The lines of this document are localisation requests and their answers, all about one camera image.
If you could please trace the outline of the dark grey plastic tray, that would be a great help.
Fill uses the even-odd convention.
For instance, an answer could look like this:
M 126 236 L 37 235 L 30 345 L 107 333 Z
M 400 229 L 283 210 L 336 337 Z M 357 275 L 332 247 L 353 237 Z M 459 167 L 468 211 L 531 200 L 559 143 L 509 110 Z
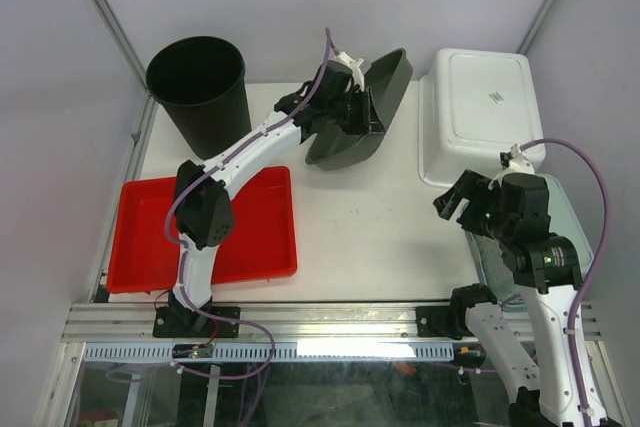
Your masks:
M 346 168 L 380 146 L 413 75 L 403 48 L 374 60 L 335 51 L 310 103 L 296 116 L 301 139 L 313 137 L 305 163 L 323 170 Z

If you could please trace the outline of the teal perforated plastic basket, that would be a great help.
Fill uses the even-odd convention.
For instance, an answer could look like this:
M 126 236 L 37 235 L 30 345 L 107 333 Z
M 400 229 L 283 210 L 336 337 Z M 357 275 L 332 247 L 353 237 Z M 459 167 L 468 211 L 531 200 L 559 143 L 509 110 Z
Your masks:
M 550 231 L 569 239 L 576 248 L 582 277 L 585 278 L 593 262 L 594 253 L 580 225 L 574 209 L 559 181 L 542 174 L 549 189 Z M 512 272 L 502 261 L 496 240 L 466 234 L 478 279 L 488 285 L 500 302 L 516 294 Z

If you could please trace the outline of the large white plastic tub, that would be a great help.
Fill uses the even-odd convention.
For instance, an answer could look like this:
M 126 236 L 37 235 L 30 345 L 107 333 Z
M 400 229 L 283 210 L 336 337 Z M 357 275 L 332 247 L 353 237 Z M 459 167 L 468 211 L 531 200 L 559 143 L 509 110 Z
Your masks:
M 464 170 L 493 177 L 499 154 L 543 137 L 529 60 L 521 54 L 444 48 L 419 86 L 418 171 L 448 188 Z

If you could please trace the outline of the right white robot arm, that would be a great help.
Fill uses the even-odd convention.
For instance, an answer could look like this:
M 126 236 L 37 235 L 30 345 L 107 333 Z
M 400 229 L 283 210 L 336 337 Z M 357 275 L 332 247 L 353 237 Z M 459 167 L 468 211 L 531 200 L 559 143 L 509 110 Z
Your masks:
M 491 180 L 467 170 L 434 206 L 468 233 L 498 242 L 502 259 L 529 315 L 537 356 L 531 358 L 504 320 L 497 297 L 484 284 L 452 291 L 445 312 L 432 317 L 439 334 L 476 337 L 509 395 L 514 426 L 613 426 L 589 365 L 580 311 L 583 285 L 572 242 L 550 229 L 546 180 L 508 173 Z

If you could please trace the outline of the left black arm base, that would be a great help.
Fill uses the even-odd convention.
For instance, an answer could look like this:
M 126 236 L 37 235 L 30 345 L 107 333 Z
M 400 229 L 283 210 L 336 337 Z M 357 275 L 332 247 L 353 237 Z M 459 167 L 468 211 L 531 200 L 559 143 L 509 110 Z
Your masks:
M 237 338 L 241 309 L 206 303 L 202 309 L 215 316 L 211 319 L 180 304 L 173 295 L 166 306 L 156 308 L 152 336 L 154 338 Z

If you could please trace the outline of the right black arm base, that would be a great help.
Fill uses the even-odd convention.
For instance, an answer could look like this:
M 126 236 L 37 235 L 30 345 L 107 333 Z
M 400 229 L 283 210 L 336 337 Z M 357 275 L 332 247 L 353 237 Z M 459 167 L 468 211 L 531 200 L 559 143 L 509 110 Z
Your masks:
M 461 340 L 468 334 L 464 319 L 450 306 L 418 306 L 415 316 L 420 338 Z

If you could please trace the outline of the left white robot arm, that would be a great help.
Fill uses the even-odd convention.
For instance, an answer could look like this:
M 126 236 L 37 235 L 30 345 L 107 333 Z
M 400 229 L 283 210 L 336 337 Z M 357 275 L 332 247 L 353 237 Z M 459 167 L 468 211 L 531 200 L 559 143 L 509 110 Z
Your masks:
M 232 202 L 240 190 L 283 151 L 305 142 L 311 144 L 306 163 L 323 170 L 370 158 L 402 98 L 388 92 L 389 79 L 378 61 L 361 71 L 356 61 L 329 60 L 231 147 L 203 164 L 179 167 L 167 215 L 178 230 L 170 240 L 180 247 L 168 309 L 184 333 L 201 334 L 219 317 L 212 310 L 211 277 L 235 226 Z

